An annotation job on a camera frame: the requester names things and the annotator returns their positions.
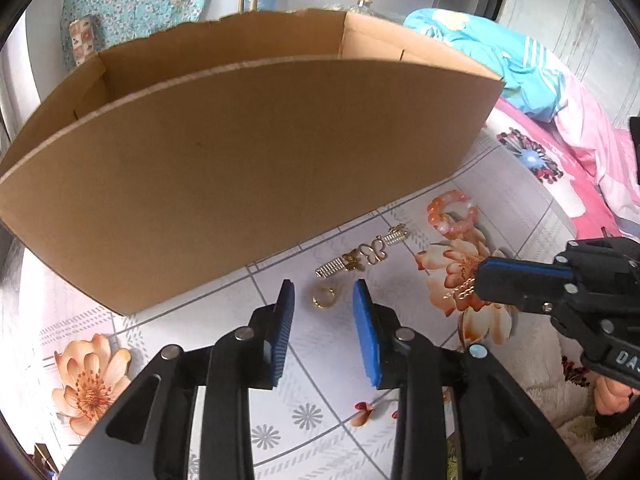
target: gold jewelry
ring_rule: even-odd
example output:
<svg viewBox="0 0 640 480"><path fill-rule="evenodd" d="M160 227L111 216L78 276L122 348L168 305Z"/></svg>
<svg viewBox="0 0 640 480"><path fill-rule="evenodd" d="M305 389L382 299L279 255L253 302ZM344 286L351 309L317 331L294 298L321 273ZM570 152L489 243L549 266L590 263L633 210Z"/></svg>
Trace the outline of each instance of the gold jewelry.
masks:
<svg viewBox="0 0 640 480"><path fill-rule="evenodd" d="M337 296L335 295L335 289L334 288L330 288L328 286L316 286L316 288L314 289L315 291L317 291L318 296L320 295L319 293L322 292L323 294L328 292L330 299L327 303L322 304L320 303L320 300L318 300L318 298L316 298L316 294L314 294L312 296L314 305L318 308L331 308L332 306L335 305L335 302L337 301Z"/></svg>
<svg viewBox="0 0 640 480"><path fill-rule="evenodd" d="M443 300L466 300L469 296L474 293L474 283L476 282L475 278L469 278L462 285L457 286L451 292L445 294L442 299Z"/></svg>
<svg viewBox="0 0 640 480"><path fill-rule="evenodd" d="M404 224L390 227L384 236L376 236L370 244L360 244L356 249L334 258L330 262L316 269L318 278L328 278L339 270L359 270L364 271L364 266L360 263L361 254L367 259L369 265L375 265L386 259L385 248L389 245L399 244L409 237L409 231Z"/></svg>

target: cardboard flap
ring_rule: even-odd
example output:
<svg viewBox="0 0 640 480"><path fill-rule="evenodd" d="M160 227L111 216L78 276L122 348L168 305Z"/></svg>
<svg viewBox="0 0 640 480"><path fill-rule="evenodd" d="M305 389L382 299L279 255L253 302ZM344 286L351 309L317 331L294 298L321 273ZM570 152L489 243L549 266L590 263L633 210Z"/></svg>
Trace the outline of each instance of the cardboard flap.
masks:
<svg viewBox="0 0 640 480"><path fill-rule="evenodd" d="M82 105L87 94L95 102L106 67L98 56L91 57L73 78L66 78L47 97L46 106L39 106L20 130L9 150L0 160L0 175L4 175L16 162L65 126L78 119L76 107Z"/></svg>
<svg viewBox="0 0 640 480"><path fill-rule="evenodd" d="M104 81L104 75L89 87L78 104L74 107L77 119L96 111L111 101L109 89Z"/></svg>
<svg viewBox="0 0 640 480"><path fill-rule="evenodd" d="M372 38L357 30L345 28L340 54L342 57L354 57L357 59L400 61L402 59L402 47L389 41Z"/></svg>
<svg viewBox="0 0 640 480"><path fill-rule="evenodd" d="M111 100L215 66L288 56L337 56L344 12L246 12L183 23L100 53Z"/></svg>
<svg viewBox="0 0 640 480"><path fill-rule="evenodd" d="M500 76L485 65L439 40L372 16L348 12L344 20L344 34L343 49L347 52L353 48L350 45L351 42L358 45L366 43L365 38L371 38L375 45L386 44L388 52L391 52L392 48L400 50L401 57L397 59L403 61L440 66L495 80L500 79Z"/></svg>
<svg viewBox="0 0 640 480"><path fill-rule="evenodd" d="M24 157L0 179L0 217L131 314L446 178L501 90L494 76L381 60L184 76Z"/></svg>

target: blue blanket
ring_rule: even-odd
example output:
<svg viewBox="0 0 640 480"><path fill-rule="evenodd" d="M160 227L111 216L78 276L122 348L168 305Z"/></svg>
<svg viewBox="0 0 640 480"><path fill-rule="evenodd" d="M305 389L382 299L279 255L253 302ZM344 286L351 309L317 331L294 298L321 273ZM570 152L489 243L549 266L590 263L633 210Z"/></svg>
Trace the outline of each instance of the blue blanket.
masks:
<svg viewBox="0 0 640 480"><path fill-rule="evenodd" d="M444 9L420 9L404 26L444 41L502 76L502 97L532 119L550 122L562 107L560 60L533 38L486 18Z"/></svg>

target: orange beaded bracelet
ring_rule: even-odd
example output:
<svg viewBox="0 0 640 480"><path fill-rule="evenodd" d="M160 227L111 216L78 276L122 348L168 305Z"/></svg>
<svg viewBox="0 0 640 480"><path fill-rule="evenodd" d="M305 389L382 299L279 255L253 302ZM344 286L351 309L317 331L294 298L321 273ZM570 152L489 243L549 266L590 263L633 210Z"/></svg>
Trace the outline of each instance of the orange beaded bracelet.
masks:
<svg viewBox="0 0 640 480"><path fill-rule="evenodd" d="M459 222L450 222L442 209L454 202L466 202L466 217ZM460 190L453 189L437 196L427 206L427 221L436 228L441 235L458 235L471 229L478 220L478 208L471 199Z"/></svg>

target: gold earring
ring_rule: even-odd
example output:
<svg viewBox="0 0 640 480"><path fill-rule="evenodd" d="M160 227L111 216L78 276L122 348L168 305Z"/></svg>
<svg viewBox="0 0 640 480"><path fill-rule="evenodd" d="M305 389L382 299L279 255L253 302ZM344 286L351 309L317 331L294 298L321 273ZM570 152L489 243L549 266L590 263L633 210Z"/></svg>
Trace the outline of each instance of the gold earring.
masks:
<svg viewBox="0 0 640 480"><path fill-rule="evenodd" d="M337 301L337 296L335 295L335 289L334 288L330 288L328 286L316 286L316 288L314 289L316 291L315 294L313 294L312 299L314 302L314 305L318 308L331 308L332 306L335 305L335 302ZM318 296L320 296L320 293L324 294L324 295L329 295L329 301L327 303L320 303L320 301L318 300L318 298L316 298L316 294Z"/></svg>

